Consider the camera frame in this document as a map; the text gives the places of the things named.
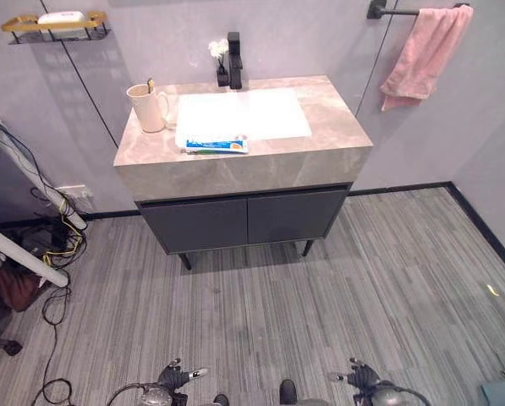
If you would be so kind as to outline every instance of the sink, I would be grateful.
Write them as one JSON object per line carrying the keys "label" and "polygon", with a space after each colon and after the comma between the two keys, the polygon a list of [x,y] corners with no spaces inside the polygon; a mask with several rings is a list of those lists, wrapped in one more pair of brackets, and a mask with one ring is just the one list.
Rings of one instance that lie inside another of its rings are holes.
{"label": "sink", "polygon": [[175,142],[186,140],[272,140],[310,137],[309,123],[294,89],[265,89],[182,95]]}

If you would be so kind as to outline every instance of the pink towel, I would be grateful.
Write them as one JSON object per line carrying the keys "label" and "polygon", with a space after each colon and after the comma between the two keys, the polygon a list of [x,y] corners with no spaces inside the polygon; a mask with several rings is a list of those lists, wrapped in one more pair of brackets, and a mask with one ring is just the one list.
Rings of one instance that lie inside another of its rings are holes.
{"label": "pink towel", "polygon": [[468,6],[420,10],[395,69],[380,88],[386,94],[383,112],[417,106],[435,91],[438,76],[461,42],[473,13]]}

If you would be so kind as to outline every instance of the small vase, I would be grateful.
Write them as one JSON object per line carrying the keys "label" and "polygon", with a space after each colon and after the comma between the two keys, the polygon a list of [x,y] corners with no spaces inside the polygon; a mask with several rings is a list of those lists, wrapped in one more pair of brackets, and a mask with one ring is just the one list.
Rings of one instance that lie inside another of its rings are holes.
{"label": "small vase", "polygon": [[218,86],[224,87],[229,85],[229,75],[228,71],[224,68],[223,65],[220,65],[217,69],[217,80]]}

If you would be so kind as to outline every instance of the white flower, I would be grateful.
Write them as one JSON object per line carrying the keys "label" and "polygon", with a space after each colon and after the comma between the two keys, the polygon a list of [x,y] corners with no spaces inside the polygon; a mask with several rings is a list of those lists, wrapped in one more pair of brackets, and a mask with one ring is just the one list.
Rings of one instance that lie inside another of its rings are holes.
{"label": "white flower", "polygon": [[220,41],[212,41],[209,43],[209,51],[211,56],[216,59],[220,59],[224,53],[229,49],[229,44],[227,39],[221,39]]}

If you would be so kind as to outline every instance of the gray carpet floor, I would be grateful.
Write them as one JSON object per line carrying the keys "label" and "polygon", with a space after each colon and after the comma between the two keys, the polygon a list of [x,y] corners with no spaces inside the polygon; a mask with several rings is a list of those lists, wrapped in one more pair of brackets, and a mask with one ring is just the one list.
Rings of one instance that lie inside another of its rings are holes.
{"label": "gray carpet floor", "polygon": [[[190,405],[217,392],[274,405],[286,377],[303,398],[351,405],[354,389],[326,378],[351,356],[435,405],[483,404],[480,384],[500,377],[505,266],[445,189],[350,197],[307,258],[302,243],[213,250],[188,272],[141,217],[92,222],[88,236],[49,371],[73,382],[77,406],[154,381],[176,356],[211,368],[185,387]],[[3,334],[25,348],[0,349],[0,405],[30,404],[41,384],[46,296]]]}

